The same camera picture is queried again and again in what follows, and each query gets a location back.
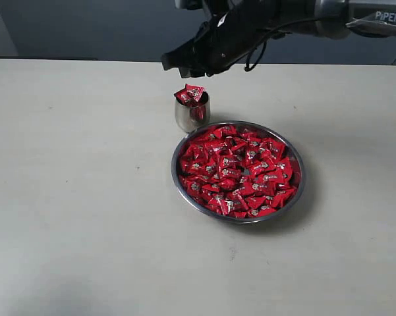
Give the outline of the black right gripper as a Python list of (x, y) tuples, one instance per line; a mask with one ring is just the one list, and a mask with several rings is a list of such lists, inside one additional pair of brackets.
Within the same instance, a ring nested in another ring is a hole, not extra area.
[(280, 1), (204, 1), (211, 19), (193, 42), (164, 53), (164, 70), (178, 68), (181, 78), (213, 76), (228, 70), (262, 42), (270, 22), (277, 19)]

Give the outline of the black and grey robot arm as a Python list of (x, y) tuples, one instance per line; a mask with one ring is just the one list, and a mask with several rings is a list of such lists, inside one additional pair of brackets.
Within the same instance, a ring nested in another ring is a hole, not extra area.
[(175, 6), (202, 9), (208, 18), (192, 39), (161, 56), (164, 70), (177, 68), (182, 78), (220, 74), (240, 59), (250, 72), (260, 62), (251, 60), (254, 52), (287, 34), (396, 38), (396, 1), (175, 1)]

